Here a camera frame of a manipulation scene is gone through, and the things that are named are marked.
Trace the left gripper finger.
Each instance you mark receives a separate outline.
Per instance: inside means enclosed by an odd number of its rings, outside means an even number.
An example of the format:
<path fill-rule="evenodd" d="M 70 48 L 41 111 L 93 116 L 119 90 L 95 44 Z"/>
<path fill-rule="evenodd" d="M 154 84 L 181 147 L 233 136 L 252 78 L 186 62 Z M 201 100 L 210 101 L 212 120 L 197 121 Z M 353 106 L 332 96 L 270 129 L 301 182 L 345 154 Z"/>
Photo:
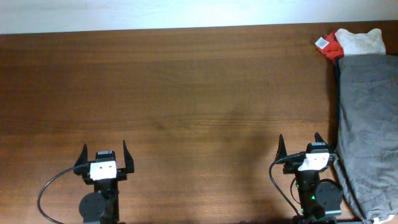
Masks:
<path fill-rule="evenodd" d="M 83 149 L 75 162 L 75 167 L 85 165 L 88 162 L 88 148 L 87 145 L 83 145 Z"/>
<path fill-rule="evenodd" d="M 134 173 L 134 159 L 128 151 L 125 141 L 123 141 L 123 153 L 126 173 Z"/>

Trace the grey shorts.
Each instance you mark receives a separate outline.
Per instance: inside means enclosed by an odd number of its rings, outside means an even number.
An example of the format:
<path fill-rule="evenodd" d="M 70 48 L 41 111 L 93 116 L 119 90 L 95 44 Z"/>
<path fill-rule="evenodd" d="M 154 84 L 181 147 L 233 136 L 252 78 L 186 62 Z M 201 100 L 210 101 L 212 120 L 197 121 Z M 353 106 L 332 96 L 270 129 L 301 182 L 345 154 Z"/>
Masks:
<path fill-rule="evenodd" d="M 397 216 L 397 56 L 339 59 L 336 174 L 363 223 Z"/>

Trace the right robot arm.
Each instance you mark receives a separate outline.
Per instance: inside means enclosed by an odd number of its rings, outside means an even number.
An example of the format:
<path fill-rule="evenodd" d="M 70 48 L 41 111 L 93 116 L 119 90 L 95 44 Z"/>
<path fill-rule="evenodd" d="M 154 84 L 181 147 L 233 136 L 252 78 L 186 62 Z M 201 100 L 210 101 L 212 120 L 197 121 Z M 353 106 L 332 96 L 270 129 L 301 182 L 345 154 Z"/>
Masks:
<path fill-rule="evenodd" d="M 269 176 L 276 189 L 296 213 L 292 223 L 336 223 L 337 216 L 341 215 L 342 186 L 334 180 L 320 178 L 320 173 L 327 170 L 334 162 L 335 150 L 318 133 L 315 133 L 314 137 L 315 141 L 307 144 L 305 151 L 288 155 L 283 135 L 280 135 L 277 154 L 269 168 L 269 172 L 272 172 L 275 165 L 282 165 L 284 174 L 294 175 L 291 186 L 297 188 L 300 209 L 287 198 L 273 176 Z"/>

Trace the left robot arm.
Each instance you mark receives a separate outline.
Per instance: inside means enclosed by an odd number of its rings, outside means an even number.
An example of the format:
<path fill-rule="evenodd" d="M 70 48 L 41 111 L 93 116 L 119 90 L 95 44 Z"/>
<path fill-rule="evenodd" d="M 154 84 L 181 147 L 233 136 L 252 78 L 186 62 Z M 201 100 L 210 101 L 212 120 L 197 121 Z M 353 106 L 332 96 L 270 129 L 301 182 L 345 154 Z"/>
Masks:
<path fill-rule="evenodd" d="M 114 151 L 97 152 L 95 160 L 89 161 L 88 147 L 83 146 L 73 168 L 73 172 L 86 185 L 93 186 L 93 191 L 85 195 L 79 204 L 83 223 L 119 223 L 118 183 L 127 180 L 127 175 L 134 172 L 134 159 L 125 141 L 123 156 L 125 166 L 122 168 L 117 167 Z"/>

